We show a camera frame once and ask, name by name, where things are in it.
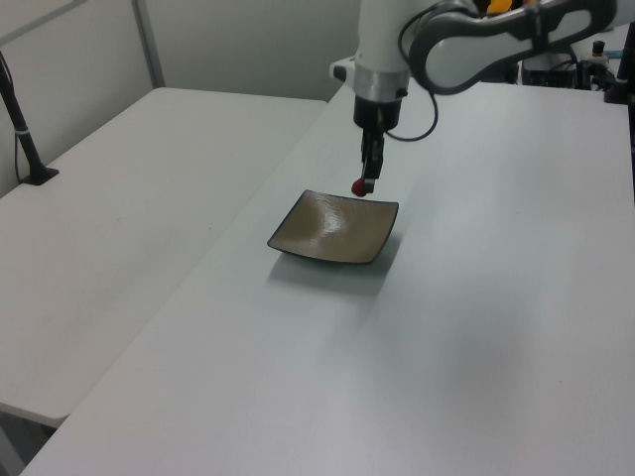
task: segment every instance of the brown ceramic dish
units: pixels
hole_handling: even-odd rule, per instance
[[[367,265],[386,244],[399,203],[306,190],[267,243],[304,258]]]

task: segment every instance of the white desk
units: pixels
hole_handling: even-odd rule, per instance
[[[265,245],[359,174],[342,89],[24,476],[631,474],[630,146],[601,100],[440,98],[430,140],[387,145],[401,210],[364,268]]]
[[[59,425],[324,108],[158,89],[3,197],[0,411]]]

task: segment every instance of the red ball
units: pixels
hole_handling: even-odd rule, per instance
[[[353,183],[353,186],[350,188],[350,191],[352,191],[357,196],[366,196],[366,191],[364,190],[364,179],[357,179]]]

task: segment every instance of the black cable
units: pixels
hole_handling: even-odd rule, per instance
[[[0,52],[0,62],[2,62],[2,67],[7,71],[7,76],[9,76],[9,82],[11,83],[11,87],[13,88],[13,76],[11,75],[11,69],[9,69],[9,64],[7,64],[2,52]]]
[[[430,95],[430,98],[433,101],[433,106],[435,107],[435,119],[433,121],[433,125],[430,126],[430,129],[428,129],[428,132],[418,137],[400,137],[400,136],[396,136],[395,134],[389,131],[386,131],[386,135],[388,137],[399,142],[419,142],[426,139],[433,132],[435,132],[435,129],[437,129],[437,124],[439,124],[439,106],[437,105],[437,99],[435,98],[435,96],[431,92],[428,92],[428,94]],[[380,116],[380,124],[383,124],[383,118],[381,116]]]
[[[18,134],[14,134],[15,136],[15,153],[14,153],[14,165],[16,169],[16,180],[18,183],[22,183],[22,179],[20,178],[20,172],[18,171]]]
[[[13,76],[11,75],[11,69],[9,69],[9,64],[7,64],[7,61],[4,59],[4,55],[2,55],[2,52],[0,52],[0,64],[2,65],[2,67],[4,68],[4,70],[7,72],[7,77],[9,78],[9,83],[11,84],[11,89],[13,90]],[[16,180],[18,181],[18,183],[22,183],[22,180],[20,179],[20,172],[18,170],[18,133],[14,133],[14,154],[13,154],[13,162],[14,162],[14,166],[15,166],[15,170],[16,170]]]
[[[399,53],[401,54],[402,58],[404,59],[404,61],[406,62],[408,66],[410,66],[410,59],[408,58],[408,54],[406,54],[406,50],[404,49],[404,36],[406,35],[406,32],[408,31],[408,29],[416,21],[421,20],[423,17],[431,13],[433,10],[435,10],[435,7],[427,8],[423,12],[418,13],[413,18],[408,20],[406,25],[404,25],[404,28],[402,28],[401,32],[399,32],[399,39],[397,40],[397,45],[399,46]]]
[[[556,64],[554,67],[552,67],[550,70],[547,71],[547,74],[549,74],[550,72],[554,72],[556,69],[558,69],[559,67],[563,67],[563,66],[573,66],[575,64],[575,62],[573,61],[573,59],[567,59],[566,61],[563,61],[559,64]]]
[[[424,10],[423,12],[418,13],[417,15],[415,15],[413,18],[411,18],[406,25],[404,25],[404,28],[401,29],[401,32],[399,32],[399,38],[397,40],[397,46],[399,47],[399,53],[401,54],[402,58],[404,59],[404,61],[406,62],[406,64],[408,65],[408,67],[410,69],[412,69],[411,65],[410,65],[410,59],[408,58],[408,55],[406,54],[406,50],[404,49],[404,36],[406,35],[406,32],[408,31],[408,29],[413,26],[416,22],[419,22],[417,24],[417,28],[420,27],[421,25],[421,20],[423,17],[425,17],[426,15],[428,15],[429,13],[432,13],[435,10],[435,7],[430,7],[427,8],[426,10]],[[428,131],[424,134],[422,134],[421,136],[417,136],[417,137],[400,137],[400,136],[396,136],[395,134],[386,131],[386,135],[388,137],[390,137],[391,139],[394,139],[395,141],[399,141],[399,142],[419,142],[422,141],[424,139],[426,139],[428,136],[430,136],[433,132],[435,132],[435,129],[437,129],[437,125],[439,124],[439,106],[437,105],[437,99],[435,98],[435,95],[432,94],[431,92],[428,91],[428,94],[430,95],[430,98],[433,101],[433,106],[435,108],[435,119],[433,120],[433,125],[430,126],[430,129],[428,129]],[[379,122],[380,124],[383,124],[383,117],[381,116],[381,110],[379,111],[380,117],[379,117]]]

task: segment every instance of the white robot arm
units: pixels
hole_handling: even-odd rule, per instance
[[[363,130],[353,192],[371,193],[379,179],[384,134],[399,122],[411,75],[431,95],[456,94],[501,63],[631,22],[633,0],[542,0],[486,19],[470,0],[362,0],[354,62],[331,66],[333,77],[352,85]]]

